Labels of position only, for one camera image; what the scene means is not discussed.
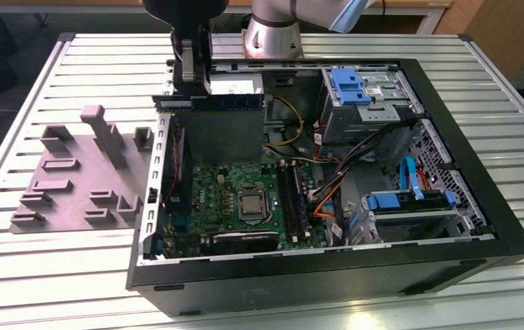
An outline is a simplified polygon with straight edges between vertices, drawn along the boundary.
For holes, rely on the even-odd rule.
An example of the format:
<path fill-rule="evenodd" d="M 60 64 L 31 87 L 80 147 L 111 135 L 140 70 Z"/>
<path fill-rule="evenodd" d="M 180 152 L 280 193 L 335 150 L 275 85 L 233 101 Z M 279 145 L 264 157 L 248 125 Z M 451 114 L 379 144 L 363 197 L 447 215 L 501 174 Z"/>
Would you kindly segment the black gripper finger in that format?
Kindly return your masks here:
<path fill-rule="evenodd" d="M 205 96 L 211 93 L 209 69 L 205 65 L 203 46 L 196 38 L 172 34 L 175 51 L 173 86 L 184 96 Z"/>

